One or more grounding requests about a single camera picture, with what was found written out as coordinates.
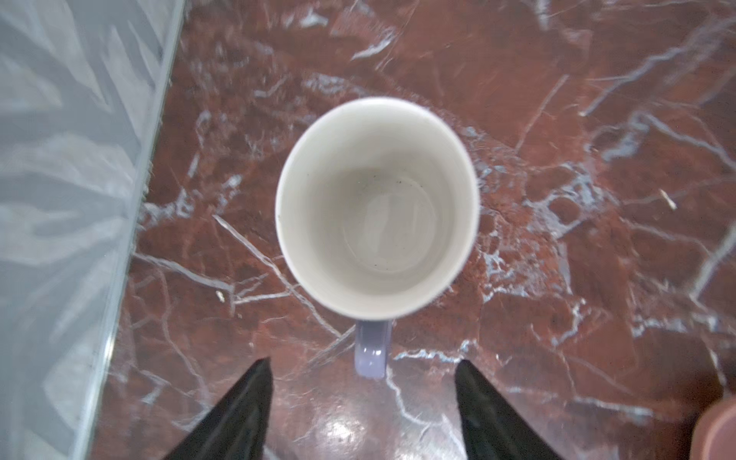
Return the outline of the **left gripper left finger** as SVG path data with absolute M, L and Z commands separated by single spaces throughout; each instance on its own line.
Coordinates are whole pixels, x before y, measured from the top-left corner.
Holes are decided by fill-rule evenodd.
M 166 457 L 170 460 L 261 459 L 272 398 L 270 359 L 261 358 Z

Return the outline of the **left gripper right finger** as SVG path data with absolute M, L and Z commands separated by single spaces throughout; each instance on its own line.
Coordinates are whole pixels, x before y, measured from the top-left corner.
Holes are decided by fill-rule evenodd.
M 454 382 L 467 458 L 561 459 L 469 360 Z

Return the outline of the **lavender purple mug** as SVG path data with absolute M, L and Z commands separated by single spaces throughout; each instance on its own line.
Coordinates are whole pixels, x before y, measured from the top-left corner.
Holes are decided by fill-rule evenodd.
M 354 100 L 296 142 L 276 192 L 278 242 L 301 287 L 356 321 L 358 375 L 383 378 L 393 321 L 425 308 L 461 272 L 479 201 L 465 146 L 415 103 Z

